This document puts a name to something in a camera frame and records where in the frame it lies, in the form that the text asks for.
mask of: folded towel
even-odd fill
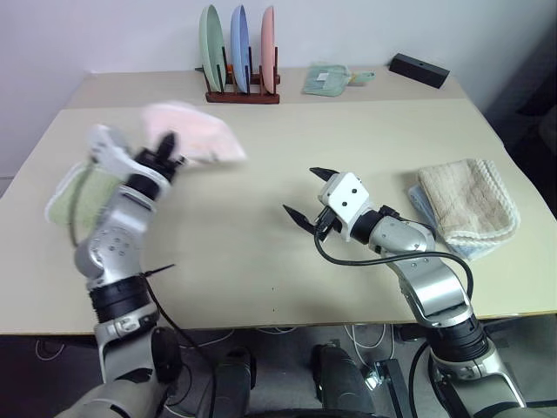
[[[459,255],[475,260],[509,241],[520,214],[493,161],[466,159],[422,168],[414,206]]]

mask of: table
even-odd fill
[[[413,321],[388,267],[327,263],[281,205],[316,215],[323,182],[307,169],[322,166],[356,172],[373,202],[416,219],[406,196],[416,170],[462,158],[492,159],[522,217],[511,242],[471,263],[476,314],[556,312],[555,219],[456,80],[438,91],[376,72],[367,87],[320,98],[299,93],[305,71],[281,71],[279,105],[206,104],[202,75],[192,71],[85,80],[0,199],[0,334],[92,331],[96,319],[67,231],[44,220],[44,206],[84,159],[91,125],[114,125],[139,147],[141,106],[170,98],[222,118],[249,156],[241,165],[180,173],[158,204],[144,267],[177,264],[151,283],[181,327]],[[338,257],[372,256],[339,237],[325,247]]]

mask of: black box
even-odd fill
[[[397,54],[394,56],[389,71],[431,85],[437,89],[445,83],[446,76],[449,75],[449,70],[424,63],[423,61],[419,61],[416,58],[404,54]]]

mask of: green plate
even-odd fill
[[[223,58],[223,48],[225,40],[223,30],[218,19],[217,9],[212,4],[203,9],[199,19],[199,49],[203,60],[203,69],[209,85],[213,91],[221,91],[218,82],[218,66],[225,85],[225,60]]]

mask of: pink plate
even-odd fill
[[[261,23],[261,66],[265,88],[272,93],[275,66],[275,13],[272,6],[265,10]]]

